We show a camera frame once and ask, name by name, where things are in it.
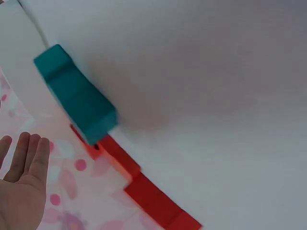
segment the teal block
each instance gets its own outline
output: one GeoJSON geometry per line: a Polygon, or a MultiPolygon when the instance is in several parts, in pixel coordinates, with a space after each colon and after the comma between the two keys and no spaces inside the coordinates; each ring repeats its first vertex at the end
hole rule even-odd
{"type": "Polygon", "coordinates": [[[118,124],[115,107],[78,70],[60,45],[45,51],[34,63],[88,144],[94,145],[118,124]]]}
{"type": "Polygon", "coordinates": [[[34,59],[34,63],[46,82],[57,71],[69,65],[74,65],[71,57],[60,45],[55,45],[34,59]]]}
{"type": "Polygon", "coordinates": [[[57,72],[47,82],[48,88],[61,105],[90,85],[92,84],[74,65],[70,65],[57,72]]]}
{"type": "Polygon", "coordinates": [[[63,108],[90,145],[118,124],[115,107],[93,85],[76,94],[63,108]]]}

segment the palm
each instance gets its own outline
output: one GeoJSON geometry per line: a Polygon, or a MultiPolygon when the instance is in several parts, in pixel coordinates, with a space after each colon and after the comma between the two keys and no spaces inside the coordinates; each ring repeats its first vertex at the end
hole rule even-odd
{"type": "MultiPolygon", "coordinates": [[[[0,140],[0,166],[11,144],[0,140]]],[[[46,202],[49,141],[39,135],[20,135],[11,168],[0,180],[0,228],[35,230],[46,202]]]]}

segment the floral pattern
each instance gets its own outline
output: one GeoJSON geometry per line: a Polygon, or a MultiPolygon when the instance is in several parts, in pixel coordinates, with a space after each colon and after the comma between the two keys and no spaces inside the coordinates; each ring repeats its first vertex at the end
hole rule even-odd
{"type": "Polygon", "coordinates": [[[11,135],[12,147],[3,164],[10,166],[20,132],[50,139],[47,203],[38,230],[161,230],[123,192],[127,181],[104,157],[93,161],[82,148],[67,120],[42,111],[34,120],[0,71],[0,136],[11,135]]]}

